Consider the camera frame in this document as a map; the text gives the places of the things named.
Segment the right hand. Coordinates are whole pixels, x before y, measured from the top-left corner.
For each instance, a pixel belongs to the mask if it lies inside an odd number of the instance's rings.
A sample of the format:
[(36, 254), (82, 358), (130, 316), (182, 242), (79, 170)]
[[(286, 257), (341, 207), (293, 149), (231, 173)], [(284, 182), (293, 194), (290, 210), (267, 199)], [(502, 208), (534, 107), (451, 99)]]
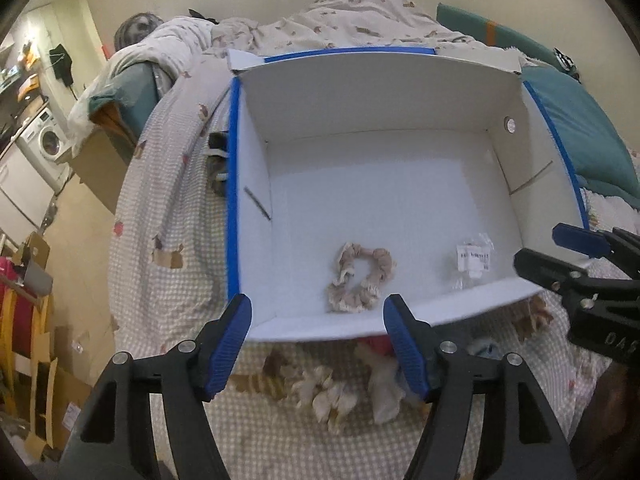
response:
[(639, 478), (639, 370), (613, 362), (570, 440), (578, 479)]

